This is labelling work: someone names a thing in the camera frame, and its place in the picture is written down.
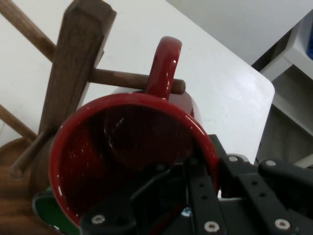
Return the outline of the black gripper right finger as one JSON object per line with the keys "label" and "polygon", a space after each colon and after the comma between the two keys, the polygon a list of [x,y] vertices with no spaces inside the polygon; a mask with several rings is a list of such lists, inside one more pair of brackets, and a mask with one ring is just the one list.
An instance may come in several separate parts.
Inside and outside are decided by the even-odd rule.
{"label": "black gripper right finger", "polygon": [[258,165],[231,161],[216,135],[221,210],[229,235],[311,235],[313,173],[268,158]]}

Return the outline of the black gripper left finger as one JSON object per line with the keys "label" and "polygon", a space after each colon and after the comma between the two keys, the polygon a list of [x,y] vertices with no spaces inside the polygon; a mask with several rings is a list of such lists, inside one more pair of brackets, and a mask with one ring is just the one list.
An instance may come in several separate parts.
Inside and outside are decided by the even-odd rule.
{"label": "black gripper left finger", "polygon": [[83,235],[225,235],[226,222],[205,163],[177,159],[145,169],[83,214]]}

